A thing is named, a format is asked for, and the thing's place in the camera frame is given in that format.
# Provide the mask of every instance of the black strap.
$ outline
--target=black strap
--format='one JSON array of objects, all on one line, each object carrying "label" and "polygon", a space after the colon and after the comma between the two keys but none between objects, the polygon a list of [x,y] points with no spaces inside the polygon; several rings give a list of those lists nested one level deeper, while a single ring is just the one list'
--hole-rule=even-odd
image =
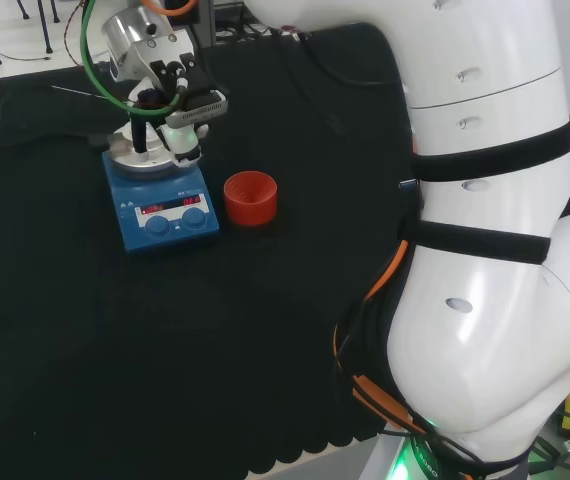
[{"label": "black strap", "polygon": [[414,155],[412,171],[426,182],[456,182],[536,167],[570,152],[570,120],[551,132],[518,142],[449,155]]},{"label": "black strap", "polygon": [[551,245],[547,237],[461,227],[424,220],[404,222],[403,240],[422,247],[473,257],[542,265]]},{"label": "black strap", "polygon": [[432,449],[432,453],[438,459],[438,461],[443,465],[447,465],[447,468],[456,470],[458,472],[466,473],[468,475],[471,475],[472,477],[484,477],[520,465],[521,463],[527,460],[534,445],[532,444],[521,455],[512,458],[510,460],[505,460],[502,462],[485,462],[485,463],[478,463],[472,460],[465,460],[450,447],[441,445],[437,442],[430,442],[429,446]]}]

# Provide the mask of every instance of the white floor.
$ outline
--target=white floor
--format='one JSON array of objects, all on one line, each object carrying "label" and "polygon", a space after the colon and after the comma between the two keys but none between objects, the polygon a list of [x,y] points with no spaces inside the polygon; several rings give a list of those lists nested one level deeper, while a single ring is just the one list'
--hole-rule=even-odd
[{"label": "white floor", "polygon": [[[19,58],[51,57],[51,60],[32,62],[20,62],[1,57],[3,64],[0,65],[0,78],[74,66],[67,52],[65,52],[63,33],[67,20],[77,5],[77,2],[56,2],[61,23],[54,23],[49,0],[43,0],[43,4],[45,7],[50,43],[54,50],[52,54],[45,52],[45,40],[36,0],[23,0],[23,5],[31,17],[29,20],[23,20],[15,0],[0,0],[0,52]],[[90,24],[88,33],[90,51],[96,60],[108,60],[106,53],[100,55],[101,52],[107,50],[102,35],[100,34],[100,26],[105,19],[120,8],[119,2],[117,1],[102,1],[96,6],[95,17],[92,16],[92,23]],[[80,14],[77,14],[70,25],[68,43],[70,51],[76,60],[80,62],[79,32]]]}]

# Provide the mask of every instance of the blue knob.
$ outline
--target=blue knob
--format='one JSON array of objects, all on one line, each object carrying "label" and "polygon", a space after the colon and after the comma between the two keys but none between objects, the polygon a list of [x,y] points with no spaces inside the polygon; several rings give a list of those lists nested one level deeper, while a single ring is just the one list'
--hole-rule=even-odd
[{"label": "blue knob", "polygon": [[205,225],[207,217],[200,208],[190,208],[183,214],[183,225],[196,230]]},{"label": "blue knob", "polygon": [[150,218],[145,224],[145,230],[150,235],[156,235],[162,237],[169,232],[169,222],[165,217],[155,216]]}]

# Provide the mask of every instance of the green light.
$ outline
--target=green light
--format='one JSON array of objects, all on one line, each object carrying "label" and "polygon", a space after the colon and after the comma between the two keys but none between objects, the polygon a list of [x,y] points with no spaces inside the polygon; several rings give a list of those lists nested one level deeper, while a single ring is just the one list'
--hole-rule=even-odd
[{"label": "green light", "polygon": [[407,480],[409,478],[409,472],[405,466],[405,462],[400,460],[394,466],[394,469],[390,472],[387,480]]}]

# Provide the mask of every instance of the black tablecloth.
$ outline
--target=black tablecloth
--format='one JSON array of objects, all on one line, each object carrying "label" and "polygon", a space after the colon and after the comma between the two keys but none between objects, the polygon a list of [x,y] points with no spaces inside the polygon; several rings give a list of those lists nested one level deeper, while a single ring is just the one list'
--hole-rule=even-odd
[{"label": "black tablecloth", "polygon": [[[395,78],[369,30],[316,40],[337,68]],[[333,84],[290,48],[314,106],[269,40],[210,52],[232,93],[201,168],[221,235],[128,257],[100,158],[47,136],[0,149],[0,478],[242,479],[302,450],[380,427],[332,398],[333,325],[396,245],[396,185],[411,155],[400,86]],[[107,102],[79,69],[0,81],[20,89],[0,145],[43,129],[109,132]],[[225,220],[222,186],[258,169],[279,216]]]}]

